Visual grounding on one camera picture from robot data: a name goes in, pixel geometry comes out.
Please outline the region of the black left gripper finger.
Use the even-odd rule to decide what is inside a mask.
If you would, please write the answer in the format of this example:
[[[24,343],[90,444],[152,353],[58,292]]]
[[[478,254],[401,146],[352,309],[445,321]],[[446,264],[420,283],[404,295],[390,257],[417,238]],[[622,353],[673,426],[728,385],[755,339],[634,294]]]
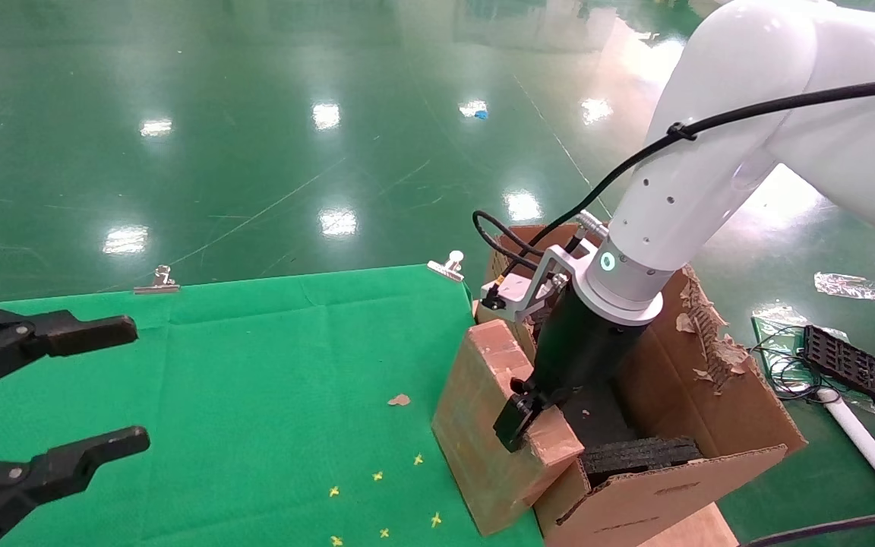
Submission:
[[[150,447],[142,426],[53,447],[27,463],[0,460],[0,540],[39,506],[86,491],[101,465]]]
[[[44,357],[79,356],[138,339],[126,315],[80,320],[67,309],[38,315],[0,309],[0,380]]]

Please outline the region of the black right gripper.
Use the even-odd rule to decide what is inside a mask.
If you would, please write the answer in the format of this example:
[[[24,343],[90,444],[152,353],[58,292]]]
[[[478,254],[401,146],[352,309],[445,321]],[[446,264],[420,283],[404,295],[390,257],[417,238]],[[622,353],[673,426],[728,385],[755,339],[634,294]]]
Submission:
[[[539,329],[532,376],[508,381],[508,398],[494,423],[500,443],[510,453],[519,451],[525,433],[552,403],[617,376],[646,329],[595,314],[576,291],[564,290]]]

